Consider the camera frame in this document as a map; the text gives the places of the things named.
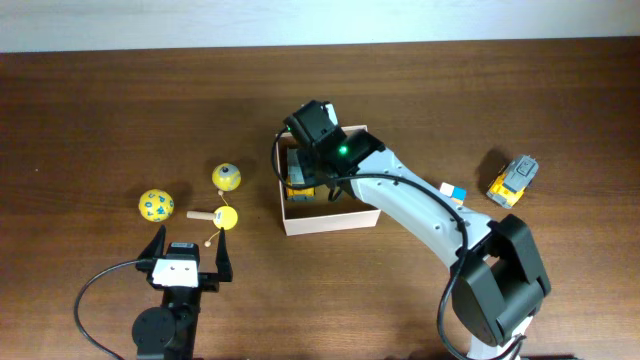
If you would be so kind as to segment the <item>small colourful puzzle cube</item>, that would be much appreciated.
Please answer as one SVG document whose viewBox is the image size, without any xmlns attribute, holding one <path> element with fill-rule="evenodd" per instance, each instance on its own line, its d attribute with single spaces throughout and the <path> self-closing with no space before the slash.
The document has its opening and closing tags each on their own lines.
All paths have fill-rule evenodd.
<svg viewBox="0 0 640 360">
<path fill-rule="evenodd" d="M 446 182 L 441 183 L 439 191 L 459 205 L 464 204 L 464 200 L 467 195 L 467 191 L 464 188 L 460 188 Z"/>
</svg>

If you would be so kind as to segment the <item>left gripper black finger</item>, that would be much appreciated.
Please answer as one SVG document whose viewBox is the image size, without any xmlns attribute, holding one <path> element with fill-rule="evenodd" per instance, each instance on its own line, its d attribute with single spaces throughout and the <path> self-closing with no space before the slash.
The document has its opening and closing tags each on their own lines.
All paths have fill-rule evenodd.
<svg viewBox="0 0 640 360">
<path fill-rule="evenodd" d="M 226 232 L 224 228 L 221 228 L 219 232 L 215 264 L 218 270 L 218 275 L 233 274 L 233 268 L 227 250 Z"/>
<path fill-rule="evenodd" d="M 144 250 L 138 256 L 139 260 L 156 260 L 163 256 L 166 227 L 161 225 Z"/>
</svg>

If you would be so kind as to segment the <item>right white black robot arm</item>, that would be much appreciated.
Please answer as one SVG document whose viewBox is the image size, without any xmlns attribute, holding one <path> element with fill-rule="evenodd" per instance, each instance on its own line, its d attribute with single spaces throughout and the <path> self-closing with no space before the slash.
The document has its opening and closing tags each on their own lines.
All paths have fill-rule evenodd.
<svg viewBox="0 0 640 360">
<path fill-rule="evenodd" d="M 389 215 L 446 266 L 436 326 L 457 359 L 518 359 L 525 331 L 551 292 L 529 226 L 455 203 L 415 175 L 366 130 L 346 134 L 329 102 L 312 100 L 284 130 L 308 154 L 315 186 L 345 192 Z"/>
</svg>

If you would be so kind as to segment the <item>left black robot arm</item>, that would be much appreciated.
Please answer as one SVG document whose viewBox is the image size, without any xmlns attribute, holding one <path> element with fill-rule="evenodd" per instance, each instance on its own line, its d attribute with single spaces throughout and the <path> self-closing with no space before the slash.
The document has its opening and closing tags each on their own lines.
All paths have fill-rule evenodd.
<svg viewBox="0 0 640 360">
<path fill-rule="evenodd" d="M 222 283 L 233 281 L 226 233 L 218 234 L 215 272 L 201 272 L 200 250 L 195 243 L 165 243 L 161 226 L 138 256 L 135 268 L 146 274 L 149 285 L 163 292 L 162 302 L 139 314 L 132 325 L 138 359 L 182 360 L 194 354 L 201 296 L 217 293 Z"/>
</svg>

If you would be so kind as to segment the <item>yellow grey mixer truck toy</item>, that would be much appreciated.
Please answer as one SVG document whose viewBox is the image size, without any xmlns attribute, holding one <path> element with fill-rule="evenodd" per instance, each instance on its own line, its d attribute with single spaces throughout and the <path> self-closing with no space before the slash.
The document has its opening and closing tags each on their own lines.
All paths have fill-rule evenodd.
<svg viewBox="0 0 640 360">
<path fill-rule="evenodd" d="M 538 162 L 528 155 L 518 155 L 491 182 L 486 195 L 502 206 L 512 208 L 523 196 L 539 170 Z"/>
</svg>

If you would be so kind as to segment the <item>yellow grey dump truck toy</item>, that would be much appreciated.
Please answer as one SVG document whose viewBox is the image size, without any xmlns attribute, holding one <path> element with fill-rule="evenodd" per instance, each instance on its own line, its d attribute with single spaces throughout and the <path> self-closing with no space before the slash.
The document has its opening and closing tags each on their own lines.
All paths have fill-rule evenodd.
<svg viewBox="0 0 640 360">
<path fill-rule="evenodd" d="M 287 149 L 287 183 L 292 186 L 307 186 L 311 182 L 311 177 L 305 175 L 301 154 L 298 149 Z M 291 202 L 308 202 L 315 199 L 315 189 L 287 189 L 286 198 Z"/>
</svg>

